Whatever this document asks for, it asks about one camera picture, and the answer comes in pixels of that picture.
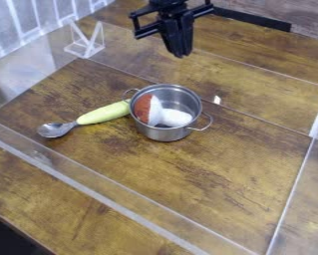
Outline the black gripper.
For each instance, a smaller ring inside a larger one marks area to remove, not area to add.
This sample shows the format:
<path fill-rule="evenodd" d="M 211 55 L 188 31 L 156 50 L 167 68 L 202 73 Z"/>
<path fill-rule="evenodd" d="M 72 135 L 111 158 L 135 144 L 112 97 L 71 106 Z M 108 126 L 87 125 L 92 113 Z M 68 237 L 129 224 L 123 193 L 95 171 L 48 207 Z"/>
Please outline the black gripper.
<path fill-rule="evenodd" d="M 192 8 L 187 7 L 188 0 L 149 0 L 149 3 L 129 14 L 133 22 L 135 38 L 140 39 L 155 33 L 160 34 L 167 50 L 178 57 L 187 56 L 192 47 L 194 19 L 212 12 L 210 0 Z M 156 13 L 153 22 L 140 25 L 139 18 Z"/>

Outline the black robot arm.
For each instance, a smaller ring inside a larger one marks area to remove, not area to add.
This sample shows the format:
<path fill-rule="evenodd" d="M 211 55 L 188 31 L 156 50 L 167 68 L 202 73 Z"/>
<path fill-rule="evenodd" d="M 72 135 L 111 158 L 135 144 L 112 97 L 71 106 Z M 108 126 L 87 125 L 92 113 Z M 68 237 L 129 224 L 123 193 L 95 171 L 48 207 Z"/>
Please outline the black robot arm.
<path fill-rule="evenodd" d="M 187 56 L 192 49 L 194 20 L 214 10 L 210 0 L 188 9 L 187 0 L 149 0 L 149 3 L 129 14 L 133 22 L 135 38 L 144 38 L 159 33 L 166 49 L 178 58 Z M 158 13 L 158 19 L 141 26 L 139 18 L 149 13 Z"/>

